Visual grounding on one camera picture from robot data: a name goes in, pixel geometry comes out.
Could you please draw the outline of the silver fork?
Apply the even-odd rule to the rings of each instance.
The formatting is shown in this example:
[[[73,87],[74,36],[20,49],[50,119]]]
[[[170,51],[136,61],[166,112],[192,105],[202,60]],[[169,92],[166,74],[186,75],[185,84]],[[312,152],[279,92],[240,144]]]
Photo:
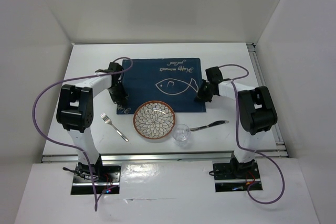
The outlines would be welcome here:
[[[105,114],[100,115],[101,118],[104,120],[105,124],[108,124],[113,127],[113,129],[119,134],[119,136],[125,141],[129,142],[129,139],[112,123],[111,119]]]

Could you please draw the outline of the blue fish placemat cloth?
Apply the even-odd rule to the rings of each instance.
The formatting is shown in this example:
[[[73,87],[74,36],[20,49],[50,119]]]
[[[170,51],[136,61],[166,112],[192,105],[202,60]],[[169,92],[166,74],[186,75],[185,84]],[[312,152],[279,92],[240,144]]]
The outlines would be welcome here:
[[[194,101],[201,83],[199,58],[134,59],[122,78],[127,104],[117,114],[133,114],[149,101],[164,102],[174,112],[205,112],[205,103]]]

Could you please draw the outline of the floral ceramic plate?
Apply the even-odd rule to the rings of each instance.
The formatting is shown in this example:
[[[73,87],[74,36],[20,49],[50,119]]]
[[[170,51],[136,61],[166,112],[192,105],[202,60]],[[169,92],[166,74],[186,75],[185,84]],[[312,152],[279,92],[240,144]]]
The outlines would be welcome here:
[[[173,109],[161,101],[149,101],[137,108],[133,116],[133,126],[138,134],[151,140],[168,136],[175,126]]]

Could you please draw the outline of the clear drinking glass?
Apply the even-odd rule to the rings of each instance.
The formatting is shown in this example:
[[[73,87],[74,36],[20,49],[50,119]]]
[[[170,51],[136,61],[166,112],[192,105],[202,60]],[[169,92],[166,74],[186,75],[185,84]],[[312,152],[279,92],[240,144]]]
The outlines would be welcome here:
[[[176,145],[185,147],[188,143],[191,130],[185,124],[177,124],[172,130],[172,137]]]

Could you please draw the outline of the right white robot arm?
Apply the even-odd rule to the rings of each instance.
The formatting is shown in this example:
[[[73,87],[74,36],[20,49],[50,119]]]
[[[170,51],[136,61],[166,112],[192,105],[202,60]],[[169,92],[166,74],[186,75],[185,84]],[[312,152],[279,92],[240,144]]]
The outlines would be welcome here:
[[[202,80],[195,101],[211,102],[213,96],[230,98],[236,105],[236,149],[233,151],[229,172],[235,178],[242,177],[253,168],[255,155],[266,132],[278,121],[269,90],[266,86],[250,87],[237,83],[249,75],[249,71],[240,65],[227,64],[246,71],[239,77],[224,78],[221,67],[205,70],[206,80]]]

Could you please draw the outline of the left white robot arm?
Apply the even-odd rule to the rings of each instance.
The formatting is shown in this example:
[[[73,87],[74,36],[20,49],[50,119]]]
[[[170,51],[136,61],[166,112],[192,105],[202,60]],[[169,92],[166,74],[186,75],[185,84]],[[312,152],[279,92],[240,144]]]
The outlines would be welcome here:
[[[60,90],[57,122],[69,133],[74,146],[80,148],[77,152],[79,171],[93,182],[103,177],[104,170],[90,129],[94,117],[93,99],[108,90],[113,103],[125,106],[128,95],[121,82],[123,72],[120,64],[111,62],[107,69],[97,70],[94,77],[75,85],[64,84]]]

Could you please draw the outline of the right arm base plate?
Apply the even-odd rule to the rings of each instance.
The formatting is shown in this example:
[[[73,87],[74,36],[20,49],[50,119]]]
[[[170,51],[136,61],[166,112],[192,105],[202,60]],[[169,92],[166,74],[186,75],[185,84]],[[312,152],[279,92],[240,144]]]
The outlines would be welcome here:
[[[214,177],[215,191],[234,192],[250,190],[263,190],[257,163],[251,168],[234,171],[229,163],[214,163],[213,170],[208,174]]]

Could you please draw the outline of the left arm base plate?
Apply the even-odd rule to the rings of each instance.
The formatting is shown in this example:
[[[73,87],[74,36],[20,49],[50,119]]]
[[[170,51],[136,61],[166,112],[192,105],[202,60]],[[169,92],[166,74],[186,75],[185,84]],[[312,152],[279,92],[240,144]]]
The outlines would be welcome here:
[[[62,170],[72,173],[73,180],[71,186],[71,195],[93,195],[91,177],[89,173],[80,173],[79,167],[69,169],[63,167]],[[104,166],[102,175],[94,175],[93,181],[96,187],[97,195],[113,195],[120,192],[121,165]]]

